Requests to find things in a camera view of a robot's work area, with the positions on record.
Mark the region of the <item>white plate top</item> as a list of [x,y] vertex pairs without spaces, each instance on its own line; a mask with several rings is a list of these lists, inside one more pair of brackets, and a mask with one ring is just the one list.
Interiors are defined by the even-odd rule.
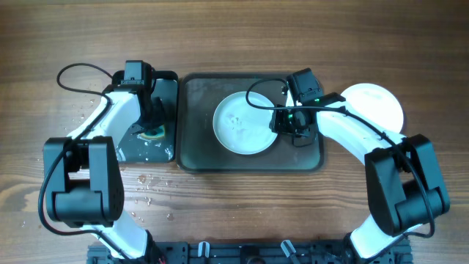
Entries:
[[370,83],[354,84],[346,88],[341,96],[358,113],[380,127],[401,132],[405,121],[402,106],[386,88]]

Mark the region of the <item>white plate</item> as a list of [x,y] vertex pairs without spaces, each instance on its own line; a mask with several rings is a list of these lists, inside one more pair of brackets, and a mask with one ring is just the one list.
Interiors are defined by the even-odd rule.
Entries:
[[370,83],[354,84],[346,88],[341,96],[358,113],[380,127],[401,132],[405,121],[402,106],[386,88]]
[[224,98],[213,115],[217,140],[241,155],[260,153],[271,146],[277,134],[269,128],[273,103],[256,92],[236,92]]

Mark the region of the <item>green yellow sponge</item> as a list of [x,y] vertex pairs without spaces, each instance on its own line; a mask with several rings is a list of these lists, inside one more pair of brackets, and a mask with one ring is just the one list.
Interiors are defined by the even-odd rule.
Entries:
[[154,141],[154,140],[159,140],[159,139],[164,138],[165,135],[166,135],[165,126],[161,125],[151,130],[142,131],[141,133],[137,134],[137,137],[139,139],[143,139],[146,141]]

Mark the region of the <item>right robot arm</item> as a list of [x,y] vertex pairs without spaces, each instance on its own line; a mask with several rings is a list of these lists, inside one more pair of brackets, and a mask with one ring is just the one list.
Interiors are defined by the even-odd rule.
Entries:
[[370,263],[410,236],[430,238],[450,199],[431,141],[405,136],[404,112],[386,88],[361,83],[324,94],[308,68],[283,79],[287,104],[271,129],[294,137],[315,133],[339,143],[365,167],[370,214],[344,240],[343,261]]

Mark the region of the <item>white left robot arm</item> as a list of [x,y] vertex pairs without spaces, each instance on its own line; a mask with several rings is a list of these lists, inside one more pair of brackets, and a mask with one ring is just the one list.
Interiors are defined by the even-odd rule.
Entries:
[[41,224],[61,236],[92,234],[117,261],[166,263],[149,231],[124,211],[125,191],[116,146],[128,128],[160,135],[160,98],[154,98],[154,68],[129,60],[102,92],[101,104],[66,137],[50,138],[43,148],[44,180],[37,211]]

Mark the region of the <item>white plate bottom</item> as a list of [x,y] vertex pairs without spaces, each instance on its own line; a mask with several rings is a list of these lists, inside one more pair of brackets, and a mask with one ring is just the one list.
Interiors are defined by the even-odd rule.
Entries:
[[236,92],[224,98],[213,115],[217,140],[241,155],[260,153],[271,146],[277,134],[269,128],[273,103],[256,92]]

